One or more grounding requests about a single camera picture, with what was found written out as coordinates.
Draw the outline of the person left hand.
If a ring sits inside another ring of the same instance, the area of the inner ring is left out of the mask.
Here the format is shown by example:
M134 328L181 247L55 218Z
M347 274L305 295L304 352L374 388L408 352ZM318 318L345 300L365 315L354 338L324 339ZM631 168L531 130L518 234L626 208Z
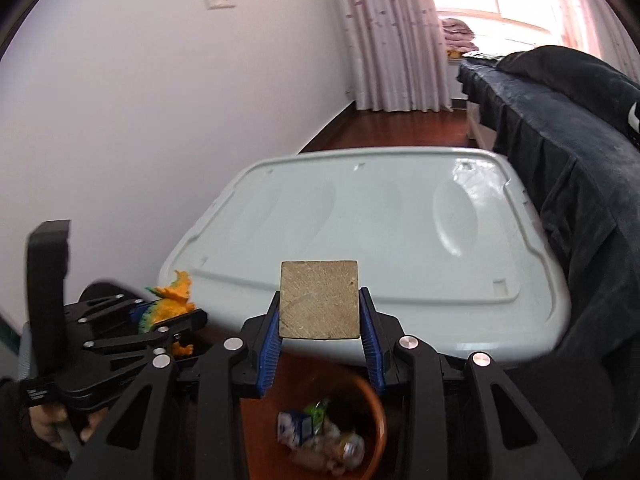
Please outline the person left hand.
M58 431L63 422L67 422L67 412L63 405L37 405L28 409L30 424L35 435L52 448L59 451L67 451L67 446ZM108 414L108 408L102 408L88 416L88 426L81 430L79 439L88 442L96 427Z

